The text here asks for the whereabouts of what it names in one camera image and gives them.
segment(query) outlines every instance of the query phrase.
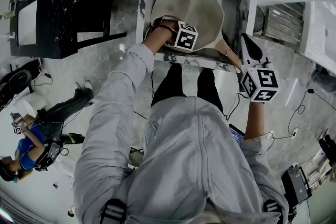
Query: cable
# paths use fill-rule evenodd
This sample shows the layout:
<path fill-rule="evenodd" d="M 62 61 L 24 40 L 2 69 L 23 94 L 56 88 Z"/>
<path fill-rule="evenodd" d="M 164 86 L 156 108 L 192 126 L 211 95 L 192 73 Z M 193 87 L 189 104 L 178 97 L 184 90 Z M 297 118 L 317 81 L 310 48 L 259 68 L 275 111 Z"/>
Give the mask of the cable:
<path fill-rule="evenodd" d="M 293 112 L 292 117 L 290 117 L 290 120 L 289 120 L 289 122 L 288 122 L 288 127 L 287 127 L 287 129 L 288 129 L 288 134 L 290 134 L 290 135 L 295 135 L 294 130 L 297 128 L 297 126 L 296 126 L 296 127 L 293 129 L 292 132 L 289 131 L 289 125 L 290 125 L 290 122 L 291 122 L 291 120 L 293 119 L 295 113 L 298 112 L 298 114 L 301 115 L 301 114 L 305 111 L 305 109 L 306 109 L 306 106 L 303 105 L 302 103 L 303 103 L 303 101 L 304 101 L 304 99 L 305 99 L 305 97 L 306 97 L 307 92 L 308 92 L 308 90 L 305 91 L 305 93 L 304 93 L 304 95 L 303 95 L 303 98 L 302 98 L 302 100 L 301 100 L 300 105 L 298 106 L 297 109 L 295 109 L 295 111 Z"/>
<path fill-rule="evenodd" d="M 302 104 L 302 103 L 303 103 L 303 101 L 304 101 L 304 99 L 305 99 L 307 93 L 313 93 L 313 94 L 317 95 L 319 98 L 321 98 L 325 103 L 327 103 L 330 107 L 332 107 L 332 108 L 336 111 L 336 108 L 333 107 L 333 105 L 330 104 L 326 99 L 324 99 L 323 97 L 321 97 L 321 96 L 319 96 L 317 93 L 315 93 L 315 92 L 314 92 L 314 89 L 308 89 L 307 91 L 305 91 L 305 93 L 304 93 L 304 95 L 303 95 L 303 98 L 302 98 L 302 100 L 301 100 L 300 105 L 298 106 L 298 108 L 295 109 L 295 111 L 294 111 L 292 117 L 290 117 L 290 120 L 289 120 L 289 122 L 288 122 L 288 134 L 290 134 L 290 135 L 295 135 L 294 130 L 295 130 L 296 128 L 298 128 L 298 126 L 296 126 L 296 127 L 293 129 L 292 132 L 289 131 L 290 122 L 291 122 L 291 120 L 293 119 L 295 113 L 298 112 L 298 114 L 301 115 L 301 114 L 305 111 L 305 109 L 306 109 L 306 106 L 305 106 L 304 104 Z"/>
<path fill-rule="evenodd" d="M 61 131 L 65 128 L 65 126 L 67 126 L 70 122 L 72 122 L 82 110 L 83 109 L 81 109 L 71 121 L 69 121 L 66 125 L 64 125 L 63 128 L 61 129 Z"/>
<path fill-rule="evenodd" d="M 269 148 L 266 150 L 266 152 L 268 152 L 269 149 L 273 146 L 275 140 L 286 139 L 286 138 L 290 138 L 290 137 L 293 137 L 293 136 L 294 136 L 294 135 L 289 135 L 289 136 L 285 136 L 285 137 L 279 137 L 279 138 L 277 138 L 277 137 L 274 137 L 274 136 L 273 136 L 273 133 L 271 133 L 271 132 L 268 132 L 268 133 L 266 133 L 265 135 L 267 135 L 267 134 L 271 134 L 271 135 L 272 135 L 271 139 L 273 139 L 273 142 L 272 142 L 272 144 L 269 146 Z"/>
<path fill-rule="evenodd" d="M 280 158 L 280 157 L 278 157 L 278 156 L 276 156 L 276 155 L 272 155 L 272 154 L 267 154 L 267 155 L 268 155 L 268 156 L 271 156 L 271 157 L 274 157 L 274 158 L 277 158 L 277 159 L 281 159 L 281 160 L 283 160 L 283 161 L 286 161 L 287 163 L 292 164 L 289 160 L 284 159 L 284 158 Z"/>
<path fill-rule="evenodd" d="M 304 164 L 304 163 L 310 161 L 311 159 L 313 159 L 315 156 L 316 156 L 316 155 L 314 155 L 313 157 L 309 158 L 308 160 L 306 160 L 306 161 L 304 161 L 304 162 L 302 162 L 302 163 L 298 163 L 297 165 L 299 166 L 299 165 L 301 165 L 301 164 Z"/>
<path fill-rule="evenodd" d="M 334 106 L 332 106 L 326 99 L 324 99 L 323 97 L 319 96 L 317 93 L 313 92 L 314 94 L 316 94 L 319 98 L 321 98 L 324 102 L 326 102 L 329 106 L 332 107 L 332 109 L 336 110 L 336 108 Z"/>
<path fill-rule="evenodd" d="M 231 109 L 233 108 L 233 106 L 235 105 L 235 102 L 236 102 L 236 99 L 237 99 L 237 96 L 238 96 L 238 103 L 237 105 L 235 106 L 235 108 L 232 110 L 232 112 L 230 113 Z M 231 106 L 229 112 L 228 112 L 228 116 L 224 114 L 224 117 L 226 118 L 227 121 L 229 121 L 230 117 L 232 116 L 233 112 L 235 112 L 236 108 L 239 106 L 239 103 L 240 103 L 240 96 L 241 97 L 244 97 L 245 99 L 248 99 L 248 97 L 244 96 L 243 94 L 241 93 L 237 93 L 236 96 L 235 96 L 235 101 L 233 102 L 233 105 Z"/>
<path fill-rule="evenodd" d="M 7 108 L 7 107 L 11 104 L 11 102 L 12 102 L 15 98 L 17 98 L 19 95 L 20 95 L 20 93 L 17 94 L 17 95 L 15 95 L 11 100 L 9 100 L 9 102 L 8 102 L 6 105 L 4 105 L 4 106 L 2 107 L 2 109 Z"/>
<path fill-rule="evenodd" d="M 263 68 L 267 68 L 267 65 L 269 65 L 270 63 L 272 63 L 272 62 L 270 62 L 270 61 L 266 61 L 266 62 L 264 62 L 264 63 L 257 63 L 257 64 L 255 64 L 255 65 L 252 66 L 252 67 L 262 66 Z"/>
<path fill-rule="evenodd" d="M 42 83 L 42 84 L 35 84 L 34 86 L 42 86 L 42 85 L 52 85 L 52 83 L 54 82 L 52 78 L 51 79 L 51 83 Z"/>
<path fill-rule="evenodd" d="M 38 123 L 38 124 L 36 124 L 34 127 L 36 127 L 36 126 L 39 126 L 40 124 L 42 124 L 42 123 L 54 123 L 54 124 L 57 124 L 57 123 L 62 123 L 63 124 L 63 122 L 62 121 L 58 121 L 58 122 L 52 122 L 52 121 L 43 121 L 43 122 L 40 122 L 40 123 Z"/>
<path fill-rule="evenodd" d="M 63 150 L 67 150 L 68 153 L 67 153 L 67 154 L 63 154 L 63 153 L 62 153 Z M 66 147 L 61 147 L 61 148 L 59 149 L 59 155 L 61 155 L 61 156 L 68 156 L 68 155 L 69 155 L 69 149 L 66 148 Z"/>
<path fill-rule="evenodd" d="M 43 76 L 43 75 L 46 76 L 48 79 L 51 79 L 51 83 L 35 84 L 35 81 L 38 80 L 38 79 L 39 79 L 41 76 Z M 32 84 L 32 83 L 34 83 L 34 86 L 52 85 L 52 83 L 53 83 L 53 79 L 52 79 L 52 77 L 51 77 L 50 74 L 48 74 L 48 73 L 43 73 L 43 74 L 39 75 L 35 80 L 33 80 L 30 84 Z"/>
<path fill-rule="evenodd" d="M 138 112 L 135 112 L 135 111 L 133 111 L 135 114 L 138 114 L 140 117 L 142 117 L 142 118 L 144 118 L 145 120 L 148 120 L 147 118 L 145 118 L 143 115 L 141 115 L 140 113 L 138 113 Z"/>
<path fill-rule="evenodd" d="M 153 83 L 153 73 L 154 73 L 154 71 L 152 71 L 152 74 L 151 74 L 151 80 L 152 80 L 152 98 L 154 98 L 154 83 Z"/>

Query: hand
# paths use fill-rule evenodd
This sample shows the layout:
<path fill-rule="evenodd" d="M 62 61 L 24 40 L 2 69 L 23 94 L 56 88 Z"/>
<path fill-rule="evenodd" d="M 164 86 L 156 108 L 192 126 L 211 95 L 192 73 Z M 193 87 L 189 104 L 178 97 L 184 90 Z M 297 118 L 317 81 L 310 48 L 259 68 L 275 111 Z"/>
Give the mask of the hand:
<path fill-rule="evenodd" d="M 173 20 L 164 20 L 160 24 L 165 25 L 174 30 L 177 30 L 179 28 L 178 27 L 179 25 L 177 24 L 177 22 Z M 147 46 L 155 55 L 157 51 L 163 46 L 163 44 L 167 42 L 169 39 L 171 39 L 172 37 L 173 37 L 173 34 L 170 30 L 163 28 L 163 27 L 157 27 L 146 38 L 143 44 Z"/>
<path fill-rule="evenodd" d="M 21 128 L 21 132 L 23 133 L 28 131 L 28 128 L 25 126 L 25 124 L 20 125 L 20 128 Z"/>

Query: gray jacket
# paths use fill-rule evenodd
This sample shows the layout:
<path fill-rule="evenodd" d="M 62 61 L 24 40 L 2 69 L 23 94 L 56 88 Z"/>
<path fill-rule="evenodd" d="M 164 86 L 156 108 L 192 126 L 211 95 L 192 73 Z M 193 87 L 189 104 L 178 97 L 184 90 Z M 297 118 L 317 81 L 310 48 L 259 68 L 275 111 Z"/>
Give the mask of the gray jacket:
<path fill-rule="evenodd" d="M 266 160 L 265 138 L 240 148 L 220 110 L 198 97 L 152 107 L 143 163 L 128 168 L 132 98 L 153 64 L 151 51 L 134 45 L 97 96 L 75 171 L 79 222 L 99 223 L 105 203 L 118 198 L 127 205 L 126 223 L 192 223 L 209 203 L 223 223 L 277 223 L 280 213 L 263 212 L 269 199 L 287 223 L 288 204 Z"/>

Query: person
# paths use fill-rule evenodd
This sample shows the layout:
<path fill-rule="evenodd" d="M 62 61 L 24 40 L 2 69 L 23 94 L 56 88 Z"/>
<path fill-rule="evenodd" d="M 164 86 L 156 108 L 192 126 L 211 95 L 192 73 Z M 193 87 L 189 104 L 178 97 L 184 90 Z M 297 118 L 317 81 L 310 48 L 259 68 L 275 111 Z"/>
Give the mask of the person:
<path fill-rule="evenodd" d="M 153 71 L 154 55 L 172 38 L 167 27 L 177 30 L 176 22 L 161 24 L 128 50 L 97 96 L 75 169 L 79 222 L 252 224 L 281 218 L 286 223 L 288 203 L 263 146 L 264 105 L 250 103 L 239 147 L 209 69 L 198 78 L 198 96 L 186 97 L 181 66 L 171 66 L 153 98 L 143 162 L 128 168 L 133 97 L 146 72 Z M 277 212 L 266 212 L 267 202 L 274 202 Z"/>
<path fill-rule="evenodd" d="M 45 150 L 45 143 L 52 137 L 61 134 L 64 122 L 72 114 L 82 110 L 93 98 L 92 85 L 89 81 L 85 88 L 77 87 L 73 98 L 58 103 L 48 111 L 38 111 L 39 118 L 34 119 L 27 115 L 20 123 L 24 138 L 18 143 L 15 158 L 10 156 L 0 160 L 0 176 L 5 181 L 17 182 L 28 176 L 36 166 L 37 160 Z M 75 135 L 69 139 L 81 139 L 83 136 Z"/>
<path fill-rule="evenodd" d="M 324 91 L 336 94 L 336 77 L 326 68 L 311 62 L 311 80 L 317 83 Z"/>

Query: black pants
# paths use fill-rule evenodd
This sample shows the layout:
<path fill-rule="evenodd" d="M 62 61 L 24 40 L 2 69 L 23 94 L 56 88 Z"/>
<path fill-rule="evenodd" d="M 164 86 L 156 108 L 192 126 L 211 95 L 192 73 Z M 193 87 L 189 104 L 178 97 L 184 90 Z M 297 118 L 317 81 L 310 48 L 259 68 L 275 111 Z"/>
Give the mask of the black pants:
<path fill-rule="evenodd" d="M 88 88 L 76 89 L 73 98 L 54 105 L 48 111 L 38 110 L 39 119 L 35 124 L 40 124 L 40 129 L 47 135 L 54 135 L 61 131 L 63 123 L 73 114 L 82 110 L 93 98 L 93 91 Z"/>
<path fill-rule="evenodd" d="M 332 166 L 332 164 L 336 162 L 336 143 L 335 141 L 331 139 L 329 135 L 326 135 L 324 139 L 319 140 L 319 144 Z"/>
<path fill-rule="evenodd" d="M 311 80 L 316 82 L 324 91 L 336 93 L 336 77 L 329 75 L 324 67 L 316 64 L 316 70 L 311 74 Z"/>
<path fill-rule="evenodd" d="M 199 74 L 197 96 L 215 105 L 223 113 L 223 106 L 218 96 L 212 69 L 204 68 Z M 155 92 L 151 106 L 170 97 L 186 97 L 182 90 L 182 66 L 179 63 L 174 63 L 170 67 L 167 76 Z"/>

